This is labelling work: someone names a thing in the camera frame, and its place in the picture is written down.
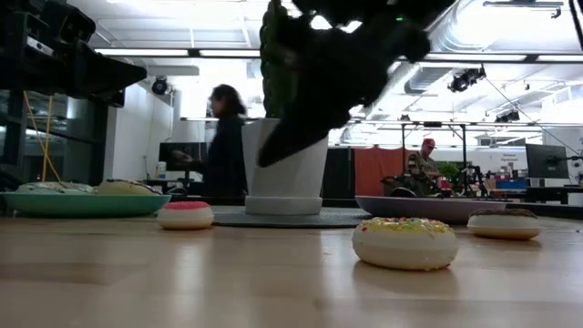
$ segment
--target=glazed donut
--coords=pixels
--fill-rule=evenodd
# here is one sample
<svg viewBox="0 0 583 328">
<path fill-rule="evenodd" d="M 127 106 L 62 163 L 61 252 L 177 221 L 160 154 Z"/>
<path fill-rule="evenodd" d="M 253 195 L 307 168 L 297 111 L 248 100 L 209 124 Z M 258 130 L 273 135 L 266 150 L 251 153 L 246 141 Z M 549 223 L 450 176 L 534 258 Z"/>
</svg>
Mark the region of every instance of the glazed donut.
<svg viewBox="0 0 583 328">
<path fill-rule="evenodd" d="M 161 193 L 136 181 L 106 179 L 97 187 L 97 195 L 161 195 Z"/>
<path fill-rule="evenodd" d="M 540 233 L 538 217 L 530 210 L 476 210 L 467 229 L 476 236 L 526 241 Z"/>
<path fill-rule="evenodd" d="M 442 269 L 457 255 L 457 239 L 447 224 L 428 219 L 362 221 L 353 235 L 356 255 L 365 262 L 390 269 Z"/>
<path fill-rule="evenodd" d="M 93 194 L 93 187 L 72 182 L 31 182 L 21 185 L 17 193 L 35 195 Z"/>
<path fill-rule="evenodd" d="M 158 213 L 158 224 L 166 230 L 200 230 L 212 225 L 210 205 L 203 201 L 168 203 Z"/>
</svg>

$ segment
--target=dark hair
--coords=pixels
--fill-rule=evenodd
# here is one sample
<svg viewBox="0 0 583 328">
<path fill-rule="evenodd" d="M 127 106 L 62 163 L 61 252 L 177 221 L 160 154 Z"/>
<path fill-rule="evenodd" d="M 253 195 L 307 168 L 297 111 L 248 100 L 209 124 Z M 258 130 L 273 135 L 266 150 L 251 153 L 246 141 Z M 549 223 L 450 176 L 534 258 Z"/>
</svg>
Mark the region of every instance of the dark hair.
<svg viewBox="0 0 583 328">
<path fill-rule="evenodd" d="M 217 100 L 226 100 L 225 109 L 222 115 L 245 115 L 247 109 L 240 101 L 239 93 L 234 87 L 229 85 L 220 85 L 212 89 L 211 98 Z"/>
</svg>

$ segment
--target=pink frosting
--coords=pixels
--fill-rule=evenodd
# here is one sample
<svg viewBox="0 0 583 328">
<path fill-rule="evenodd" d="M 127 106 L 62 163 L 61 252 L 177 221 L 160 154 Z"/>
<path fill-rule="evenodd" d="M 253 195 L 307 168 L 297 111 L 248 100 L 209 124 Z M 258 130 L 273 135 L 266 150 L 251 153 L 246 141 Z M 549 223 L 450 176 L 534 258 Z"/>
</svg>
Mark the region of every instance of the pink frosting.
<svg viewBox="0 0 583 328">
<path fill-rule="evenodd" d="M 209 207 L 204 201 L 175 201 L 164 205 L 166 210 L 199 210 Z"/>
</svg>

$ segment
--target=computer monitor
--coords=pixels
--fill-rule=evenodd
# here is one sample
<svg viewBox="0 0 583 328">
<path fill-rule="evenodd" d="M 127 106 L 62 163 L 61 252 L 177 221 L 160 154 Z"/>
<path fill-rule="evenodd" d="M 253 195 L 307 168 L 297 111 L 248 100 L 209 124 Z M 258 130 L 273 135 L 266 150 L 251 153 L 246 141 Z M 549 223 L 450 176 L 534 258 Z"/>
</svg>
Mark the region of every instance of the computer monitor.
<svg viewBox="0 0 583 328">
<path fill-rule="evenodd" d="M 527 164 L 529 178 L 568 179 L 565 147 L 527 144 Z"/>
<path fill-rule="evenodd" d="M 207 144 L 204 142 L 161 142 L 159 161 L 166 162 L 168 171 L 190 171 L 189 164 L 173 156 L 175 150 L 189 155 L 193 161 L 204 161 L 207 158 Z"/>
</svg>

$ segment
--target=light wood tabletop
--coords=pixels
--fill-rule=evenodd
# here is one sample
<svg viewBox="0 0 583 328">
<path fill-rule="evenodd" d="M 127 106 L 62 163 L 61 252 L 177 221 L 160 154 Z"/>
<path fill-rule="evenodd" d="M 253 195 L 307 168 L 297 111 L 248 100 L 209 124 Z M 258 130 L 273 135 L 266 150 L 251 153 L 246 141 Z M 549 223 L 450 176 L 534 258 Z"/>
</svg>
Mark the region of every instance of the light wood tabletop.
<svg viewBox="0 0 583 328">
<path fill-rule="evenodd" d="M 448 270 L 399 272 L 359 262 L 351 229 L 0 219 L 0 327 L 583 327 L 583 225 L 544 224 L 459 228 Z"/>
</svg>

